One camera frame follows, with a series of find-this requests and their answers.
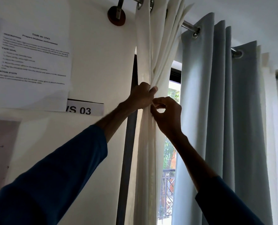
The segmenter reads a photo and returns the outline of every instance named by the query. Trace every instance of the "blue sleeve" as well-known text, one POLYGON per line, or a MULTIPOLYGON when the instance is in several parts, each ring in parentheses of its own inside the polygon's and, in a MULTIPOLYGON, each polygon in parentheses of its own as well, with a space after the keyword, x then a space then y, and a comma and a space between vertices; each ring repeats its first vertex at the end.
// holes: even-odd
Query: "blue sleeve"
POLYGON ((264 225, 220 177, 204 183, 195 199, 209 225, 264 225))
POLYGON ((0 224, 57 224, 107 154, 89 126, 0 190, 0 224))

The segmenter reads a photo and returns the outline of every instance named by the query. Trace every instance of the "person's left hand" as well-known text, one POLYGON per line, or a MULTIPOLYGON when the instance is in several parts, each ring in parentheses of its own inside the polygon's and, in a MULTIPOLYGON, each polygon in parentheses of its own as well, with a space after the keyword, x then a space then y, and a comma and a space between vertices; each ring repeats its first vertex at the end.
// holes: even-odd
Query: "person's left hand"
POLYGON ((130 92, 130 96, 125 101, 128 106, 133 110, 143 109, 152 103, 154 95, 158 88, 154 86, 150 89, 150 85, 142 82, 140 85, 135 86, 130 92))

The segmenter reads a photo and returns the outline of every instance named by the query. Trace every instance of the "person's right hand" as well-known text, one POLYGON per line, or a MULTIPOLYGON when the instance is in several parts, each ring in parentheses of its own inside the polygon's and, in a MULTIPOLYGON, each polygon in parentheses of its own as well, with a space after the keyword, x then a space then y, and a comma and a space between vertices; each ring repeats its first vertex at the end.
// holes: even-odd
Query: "person's right hand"
POLYGON ((171 97, 160 97, 152 100, 150 107, 154 119, 159 129, 169 138, 173 138, 182 133, 181 111, 182 107, 171 97), (164 113, 159 113, 157 109, 166 109, 164 113))

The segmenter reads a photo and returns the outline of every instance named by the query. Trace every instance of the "glass pane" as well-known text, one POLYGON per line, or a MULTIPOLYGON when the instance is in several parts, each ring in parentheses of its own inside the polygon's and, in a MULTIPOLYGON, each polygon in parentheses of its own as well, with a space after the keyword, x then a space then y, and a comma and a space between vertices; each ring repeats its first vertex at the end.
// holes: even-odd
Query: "glass pane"
MULTIPOLYGON (((181 85, 179 83, 169 82, 168 96, 178 103, 180 100, 180 91, 181 85)), ((166 137, 158 225, 171 225, 175 169, 176 149, 166 137)))

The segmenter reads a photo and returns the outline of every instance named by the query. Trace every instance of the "ceiling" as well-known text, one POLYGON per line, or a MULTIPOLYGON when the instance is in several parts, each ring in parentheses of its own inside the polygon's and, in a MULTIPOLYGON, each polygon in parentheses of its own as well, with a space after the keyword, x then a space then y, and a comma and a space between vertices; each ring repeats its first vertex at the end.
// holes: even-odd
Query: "ceiling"
MULTIPOLYGON (((117 5, 118 0, 110 0, 117 5)), ((187 0, 195 3, 185 20, 194 24, 209 12, 215 22, 232 26, 232 45, 257 40, 262 53, 269 52, 271 64, 278 69, 278 0, 187 0)), ((135 12, 136 2, 125 0, 123 9, 135 12)))

